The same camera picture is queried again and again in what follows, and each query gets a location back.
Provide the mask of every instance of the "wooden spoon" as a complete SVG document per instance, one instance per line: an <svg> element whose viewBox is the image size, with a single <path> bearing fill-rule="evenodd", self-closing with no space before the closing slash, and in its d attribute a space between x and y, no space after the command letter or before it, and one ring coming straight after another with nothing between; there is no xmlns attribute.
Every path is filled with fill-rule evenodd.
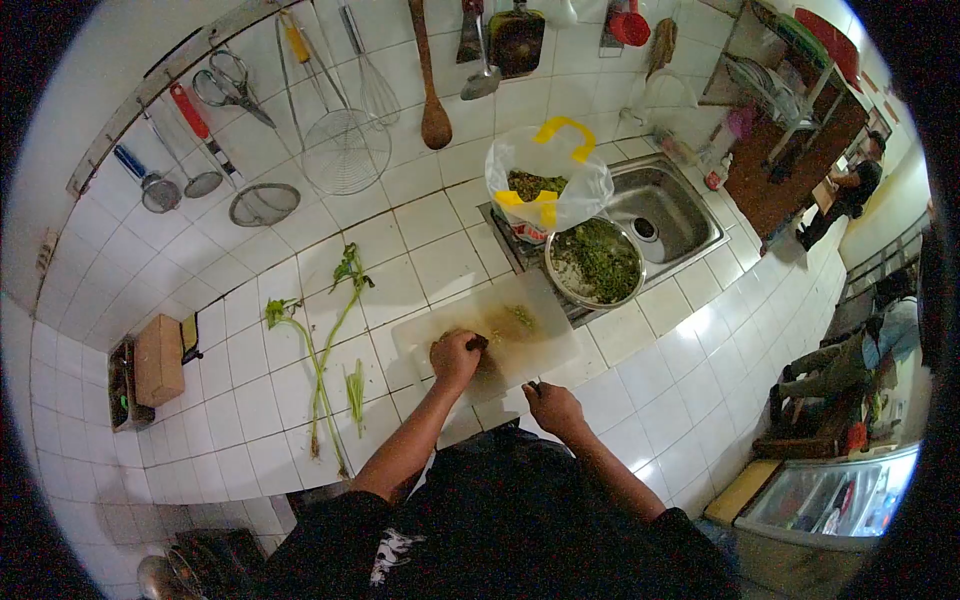
<svg viewBox="0 0 960 600"><path fill-rule="evenodd" d="M420 71L423 73L423 91L426 92L420 136L427 148L440 150L450 143L453 128L450 127L450 119L446 116L444 106L440 104L440 98L437 97L437 90L433 87L433 66L430 64L426 23L423 21L423 0L409 0L409 2L414 34L417 36L417 52L420 54Z"/></svg>

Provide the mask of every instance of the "hand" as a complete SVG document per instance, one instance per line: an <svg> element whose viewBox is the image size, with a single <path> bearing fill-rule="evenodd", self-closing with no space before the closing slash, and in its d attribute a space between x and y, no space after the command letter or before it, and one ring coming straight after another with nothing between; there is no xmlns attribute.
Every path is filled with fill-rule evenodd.
<svg viewBox="0 0 960 600"><path fill-rule="evenodd" d="M476 336L472 331L447 331L430 347L430 364L437 375L436 385L460 394L480 362L480 348L467 350L467 342Z"/></svg>
<svg viewBox="0 0 960 600"><path fill-rule="evenodd" d="M541 383L539 385L542 396L537 395L530 385L523 384L523 393L530 402L530 414L537 420L537 425L544 431L552 433L566 443L570 438L590 434L589 425L584 420L584 409L567 388Z"/></svg>

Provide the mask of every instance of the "red handle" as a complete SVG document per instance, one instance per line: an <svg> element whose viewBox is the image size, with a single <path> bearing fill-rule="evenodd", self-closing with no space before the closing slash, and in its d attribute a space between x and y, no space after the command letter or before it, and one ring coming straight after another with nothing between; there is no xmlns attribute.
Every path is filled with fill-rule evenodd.
<svg viewBox="0 0 960 600"><path fill-rule="evenodd" d="M195 133L200 139L207 139L210 137L210 128L206 126L203 118L200 116L197 110L193 108L193 105L190 103L190 99L187 97L183 86L180 84L173 84L170 87L170 95L173 96L174 102L177 103L177 107L180 109L180 113L183 115L183 118L186 119L186 122L190 124L190 128L193 130L193 133Z"/></svg>

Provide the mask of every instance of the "plastic bag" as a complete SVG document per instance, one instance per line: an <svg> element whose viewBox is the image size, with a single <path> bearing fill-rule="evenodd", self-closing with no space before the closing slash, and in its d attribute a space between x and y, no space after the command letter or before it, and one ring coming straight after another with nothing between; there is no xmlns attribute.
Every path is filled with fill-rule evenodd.
<svg viewBox="0 0 960 600"><path fill-rule="evenodd" d="M606 163L591 156L596 137L582 124L554 117L542 127L522 127L494 140L487 152L487 189L493 205L526 241L540 243L553 231L563 231L597 214L613 196L613 178ZM512 169L540 177L564 177L556 192L541 191L525 203L510 190Z"/></svg>

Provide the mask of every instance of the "stainless steel sink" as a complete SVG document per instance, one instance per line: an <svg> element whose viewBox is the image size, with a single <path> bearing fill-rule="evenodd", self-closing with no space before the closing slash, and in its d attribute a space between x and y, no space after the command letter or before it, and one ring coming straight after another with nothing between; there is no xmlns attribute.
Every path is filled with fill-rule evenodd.
<svg viewBox="0 0 960 600"><path fill-rule="evenodd" d="M644 288L730 240L700 193L666 155L618 162L611 173L613 201L606 211L643 251Z"/></svg>

